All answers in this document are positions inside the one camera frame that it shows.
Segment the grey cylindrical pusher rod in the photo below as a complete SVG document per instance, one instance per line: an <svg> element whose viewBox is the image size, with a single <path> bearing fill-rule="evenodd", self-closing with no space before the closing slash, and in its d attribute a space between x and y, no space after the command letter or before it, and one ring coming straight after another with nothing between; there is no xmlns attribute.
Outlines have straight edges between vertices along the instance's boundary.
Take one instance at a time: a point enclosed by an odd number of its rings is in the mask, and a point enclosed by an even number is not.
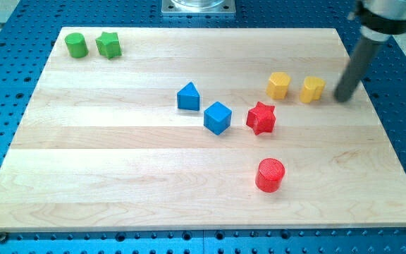
<svg viewBox="0 0 406 254"><path fill-rule="evenodd" d="M350 55L350 60L336 85L333 97L337 102L349 101L360 80L365 76L384 42L371 40L362 35Z"/></svg>

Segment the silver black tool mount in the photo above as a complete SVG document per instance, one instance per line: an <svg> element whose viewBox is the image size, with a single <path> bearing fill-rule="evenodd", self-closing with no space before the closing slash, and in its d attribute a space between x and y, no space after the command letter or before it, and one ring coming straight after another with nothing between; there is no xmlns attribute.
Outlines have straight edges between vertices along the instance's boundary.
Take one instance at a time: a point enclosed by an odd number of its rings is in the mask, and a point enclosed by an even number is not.
<svg viewBox="0 0 406 254"><path fill-rule="evenodd" d="M363 37L385 42L406 33L406 0L356 0L348 20L358 18Z"/></svg>

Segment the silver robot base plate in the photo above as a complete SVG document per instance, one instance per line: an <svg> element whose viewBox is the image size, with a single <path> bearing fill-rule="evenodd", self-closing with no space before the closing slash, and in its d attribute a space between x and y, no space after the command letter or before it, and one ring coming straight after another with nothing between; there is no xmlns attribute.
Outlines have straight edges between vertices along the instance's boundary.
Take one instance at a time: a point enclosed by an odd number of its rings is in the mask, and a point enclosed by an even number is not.
<svg viewBox="0 0 406 254"><path fill-rule="evenodd" d="M179 15L235 15L235 0L162 0L161 12Z"/></svg>

